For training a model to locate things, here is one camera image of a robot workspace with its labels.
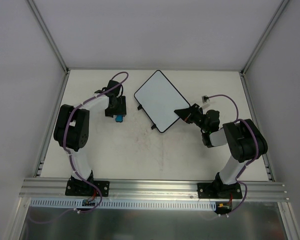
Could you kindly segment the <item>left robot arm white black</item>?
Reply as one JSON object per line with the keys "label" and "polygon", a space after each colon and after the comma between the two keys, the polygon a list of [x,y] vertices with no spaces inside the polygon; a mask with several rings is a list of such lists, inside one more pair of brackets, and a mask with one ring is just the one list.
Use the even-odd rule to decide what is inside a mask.
{"label": "left robot arm white black", "polygon": [[97,90],[92,97],[78,106],[63,104],[60,107],[53,138],[68,155],[72,169],[67,182],[67,196],[99,194],[101,189],[94,183],[93,170],[86,153],[92,116],[103,112],[106,117],[121,123],[127,114],[126,97],[120,82],[110,80],[108,85]]}

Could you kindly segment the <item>white board with black frame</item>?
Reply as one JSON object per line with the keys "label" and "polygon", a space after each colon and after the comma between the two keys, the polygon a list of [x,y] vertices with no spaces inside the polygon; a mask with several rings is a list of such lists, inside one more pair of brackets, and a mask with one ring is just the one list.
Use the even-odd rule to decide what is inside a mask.
{"label": "white board with black frame", "polygon": [[180,118],[175,110],[186,109],[190,103],[161,70],[156,70],[134,93],[138,109],[152,122],[152,129],[166,132]]}

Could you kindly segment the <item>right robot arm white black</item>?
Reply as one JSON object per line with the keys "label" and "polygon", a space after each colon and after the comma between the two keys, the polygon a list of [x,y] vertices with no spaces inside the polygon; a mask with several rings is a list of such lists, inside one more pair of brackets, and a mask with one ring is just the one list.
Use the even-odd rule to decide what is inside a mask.
{"label": "right robot arm white black", "polygon": [[198,183],[199,199],[242,199],[238,178],[249,164],[268,151],[268,144],[251,119],[224,123],[220,127],[220,112],[203,112],[199,105],[174,111],[187,124],[200,128],[202,142],[207,148],[228,145],[230,157],[211,183]]}

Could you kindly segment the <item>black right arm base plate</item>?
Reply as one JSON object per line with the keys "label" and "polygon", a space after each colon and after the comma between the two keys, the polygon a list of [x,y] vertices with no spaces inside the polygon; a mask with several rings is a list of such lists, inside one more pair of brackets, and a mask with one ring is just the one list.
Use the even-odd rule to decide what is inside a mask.
{"label": "black right arm base plate", "polygon": [[197,184],[197,194],[199,199],[230,199],[239,200],[243,198],[241,186],[235,184],[213,185],[213,183],[199,182]]}

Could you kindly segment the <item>blue whiteboard eraser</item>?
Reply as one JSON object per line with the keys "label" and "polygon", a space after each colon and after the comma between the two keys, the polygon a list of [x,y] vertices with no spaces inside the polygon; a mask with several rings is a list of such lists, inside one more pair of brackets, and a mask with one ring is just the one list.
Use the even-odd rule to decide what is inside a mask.
{"label": "blue whiteboard eraser", "polygon": [[123,116],[123,115],[117,115],[117,116],[115,117],[115,121],[116,121],[117,123],[122,123],[123,120],[124,120],[124,116]]}

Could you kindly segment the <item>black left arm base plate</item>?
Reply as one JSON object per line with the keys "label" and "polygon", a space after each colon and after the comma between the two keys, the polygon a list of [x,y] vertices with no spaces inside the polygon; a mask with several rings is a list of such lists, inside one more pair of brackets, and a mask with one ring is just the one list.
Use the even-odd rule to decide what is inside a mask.
{"label": "black left arm base plate", "polygon": [[[93,184],[100,190],[102,197],[109,196],[110,182],[103,180],[94,180]],[[99,197],[99,192],[91,185],[77,179],[67,181],[65,195],[72,197],[91,197],[96,192]]]}

